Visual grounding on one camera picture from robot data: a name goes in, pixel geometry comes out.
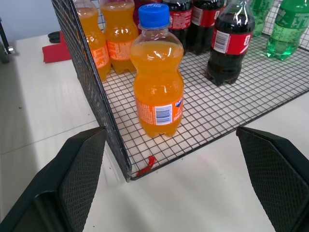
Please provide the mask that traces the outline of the green soda bottle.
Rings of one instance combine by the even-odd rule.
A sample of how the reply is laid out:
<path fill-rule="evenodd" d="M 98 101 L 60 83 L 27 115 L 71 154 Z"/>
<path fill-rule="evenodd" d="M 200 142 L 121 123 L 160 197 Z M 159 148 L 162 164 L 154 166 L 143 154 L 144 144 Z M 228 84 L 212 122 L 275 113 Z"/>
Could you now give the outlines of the green soda bottle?
<path fill-rule="evenodd" d="M 309 0 L 283 0 L 266 51 L 269 58 L 287 59 L 298 48 L 309 26 Z"/>
<path fill-rule="evenodd" d="M 266 17 L 272 8 L 275 0 L 252 0 L 250 7 L 255 19 L 255 28 L 253 30 L 253 36 L 258 37 L 261 35 Z"/>

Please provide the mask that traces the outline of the black stand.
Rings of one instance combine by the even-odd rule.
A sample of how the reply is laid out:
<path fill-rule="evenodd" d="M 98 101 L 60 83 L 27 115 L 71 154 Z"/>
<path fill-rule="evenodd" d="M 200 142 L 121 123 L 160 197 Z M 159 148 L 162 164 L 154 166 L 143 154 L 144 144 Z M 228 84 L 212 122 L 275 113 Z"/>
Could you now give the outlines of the black stand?
<path fill-rule="evenodd" d="M 9 45 L 1 22 L 2 19 L 0 18 L 0 62 L 5 64 L 10 61 L 9 55 L 14 54 L 15 50 Z"/>

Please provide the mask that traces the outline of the red tie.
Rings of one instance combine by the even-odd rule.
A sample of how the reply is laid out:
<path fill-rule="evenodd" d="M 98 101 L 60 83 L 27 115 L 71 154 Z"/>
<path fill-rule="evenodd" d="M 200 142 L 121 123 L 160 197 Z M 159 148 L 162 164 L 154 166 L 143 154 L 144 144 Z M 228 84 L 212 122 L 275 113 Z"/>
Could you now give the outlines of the red tie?
<path fill-rule="evenodd" d="M 147 166 L 138 171 L 136 176 L 141 176 L 150 171 L 155 163 L 156 163 L 155 156 L 149 156 Z"/>

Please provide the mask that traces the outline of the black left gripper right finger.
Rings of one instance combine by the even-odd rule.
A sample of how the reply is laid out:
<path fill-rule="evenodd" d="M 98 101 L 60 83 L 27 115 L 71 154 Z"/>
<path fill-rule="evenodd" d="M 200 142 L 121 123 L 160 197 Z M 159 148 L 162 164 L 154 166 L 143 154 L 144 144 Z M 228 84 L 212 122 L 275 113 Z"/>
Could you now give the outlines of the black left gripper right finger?
<path fill-rule="evenodd" d="M 276 232 L 309 232 L 309 159 L 288 139 L 238 127 L 254 192 Z"/>

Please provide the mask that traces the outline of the cola bottle red label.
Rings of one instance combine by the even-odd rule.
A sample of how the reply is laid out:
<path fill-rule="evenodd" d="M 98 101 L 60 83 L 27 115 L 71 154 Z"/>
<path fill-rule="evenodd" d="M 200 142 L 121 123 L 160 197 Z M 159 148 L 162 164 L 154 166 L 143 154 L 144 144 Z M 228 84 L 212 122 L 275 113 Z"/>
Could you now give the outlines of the cola bottle red label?
<path fill-rule="evenodd" d="M 162 0 L 169 7 L 169 31 L 174 34 L 183 45 L 184 53 L 187 49 L 187 33 L 191 24 L 193 9 L 192 0 Z"/>
<path fill-rule="evenodd" d="M 187 48 L 199 55 L 210 49 L 213 27 L 224 8 L 225 0 L 193 0 Z"/>
<path fill-rule="evenodd" d="M 215 21 L 206 78 L 216 86 L 239 77 L 255 28 L 250 1 L 231 0 Z"/>

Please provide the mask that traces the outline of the orange soda bottle blue cap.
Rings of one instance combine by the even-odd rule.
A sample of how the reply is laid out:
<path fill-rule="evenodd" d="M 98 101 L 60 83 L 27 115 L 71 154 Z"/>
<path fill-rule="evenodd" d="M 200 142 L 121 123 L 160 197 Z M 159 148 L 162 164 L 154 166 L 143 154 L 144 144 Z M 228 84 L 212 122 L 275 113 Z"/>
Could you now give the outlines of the orange soda bottle blue cap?
<path fill-rule="evenodd" d="M 176 133 L 183 115 L 184 82 L 179 72 L 183 58 L 183 45 L 169 32 L 169 7 L 166 10 L 166 26 L 158 29 L 142 29 L 133 42 L 130 58 L 137 74 L 133 91 L 137 115 L 149 137 Z"/>

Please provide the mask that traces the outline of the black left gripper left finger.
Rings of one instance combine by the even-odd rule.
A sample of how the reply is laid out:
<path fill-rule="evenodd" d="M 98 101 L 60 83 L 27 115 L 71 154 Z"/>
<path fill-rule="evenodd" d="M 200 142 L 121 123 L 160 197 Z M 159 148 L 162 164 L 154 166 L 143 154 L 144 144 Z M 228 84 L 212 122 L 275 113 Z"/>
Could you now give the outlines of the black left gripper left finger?
<path fill-rule="evenodd" d="M 106 128 L 69 138 L 32 179 L 0 232 L 83 232 L 100 175 Z"/>

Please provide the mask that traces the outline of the red cloth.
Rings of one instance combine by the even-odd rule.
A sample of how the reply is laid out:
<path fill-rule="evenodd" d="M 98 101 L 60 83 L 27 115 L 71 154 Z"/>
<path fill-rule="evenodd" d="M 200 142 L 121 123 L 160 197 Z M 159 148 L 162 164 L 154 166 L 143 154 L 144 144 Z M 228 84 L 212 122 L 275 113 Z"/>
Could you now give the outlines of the red cloth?
<path fill-rule="evenodd" d="M 42 48 L 43 61 L 45 63 L 60 62 L 71 59 L 62 31 L 55 31 L 48 34 L 48 39 L 51 45 Z"/>

